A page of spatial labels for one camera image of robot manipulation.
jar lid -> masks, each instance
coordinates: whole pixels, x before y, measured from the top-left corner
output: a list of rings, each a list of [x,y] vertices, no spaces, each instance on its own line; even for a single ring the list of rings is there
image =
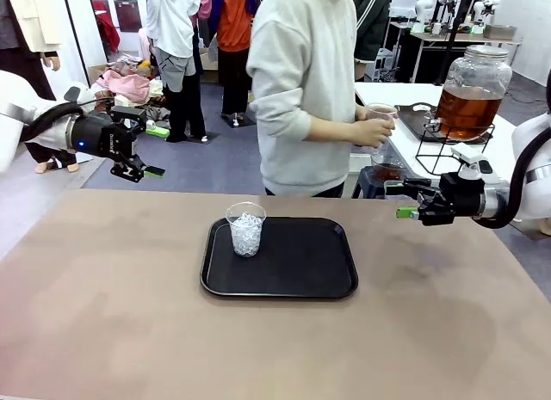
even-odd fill
[[[473,45],[467,48],[465,54],[485,60],[505,60],[509,55],[509,51],[501,47]]]

black trousers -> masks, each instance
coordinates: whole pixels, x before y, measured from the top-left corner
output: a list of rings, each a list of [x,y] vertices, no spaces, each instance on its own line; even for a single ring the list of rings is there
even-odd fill
[[[164,86],[166,107],[170,110],[170,136],[174,139],[186,139],[186,127],[189,121],[189,134],[193,138],[207,136],[205,120],[201,110],[201,80],[199,73],[183,77],[181,92],[173,92]]]
[[[223,114],[243,114],[247,110],[251,78],[246,66],[249,49],[241,52],[224,52],[218,49],[218,72],[224,87]]]
[[[37,55],[28,55],[22,49],[2,49],[0,50],[0,71],[9,71],[23,77],[33,86],[36,94],[42,99],[55,101],[52,88],[46,78],[46,73],[42,69],[42,63]],[[38,144],[25,144],[31,157],[38,162],[43,163],[56,157],[64,167],[77,163],[75,155],[67,151],[58,151],[46,148]]]
[[[268,196],[276,196],[272,191],[269,189],[266,189],[266,194]],[[327,189],[324,192],[320,192],[317,195],[314,195],[313,198],[341,198],[343,196],[344,191],[344,182],[338,185],[337,187]]]

cream jacket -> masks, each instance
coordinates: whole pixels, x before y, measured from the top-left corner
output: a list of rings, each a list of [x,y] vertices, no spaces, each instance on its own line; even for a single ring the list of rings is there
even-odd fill
[[[55,0],[9,0],[31,52],[56,52],[62,37]]]

orange shirt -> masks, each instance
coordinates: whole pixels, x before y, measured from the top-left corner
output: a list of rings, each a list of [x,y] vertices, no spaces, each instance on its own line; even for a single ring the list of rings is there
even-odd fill
[[[252,15],[247,0],[224,0],[218,26],[218,46],[224,52],[240,52],[251,47]]]

ice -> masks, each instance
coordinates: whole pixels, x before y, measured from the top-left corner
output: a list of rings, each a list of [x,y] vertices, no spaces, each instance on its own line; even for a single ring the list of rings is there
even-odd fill
[[[237,255],[253,256],[258,252],[263,218],[243,212],[231,222],[233,249]]]

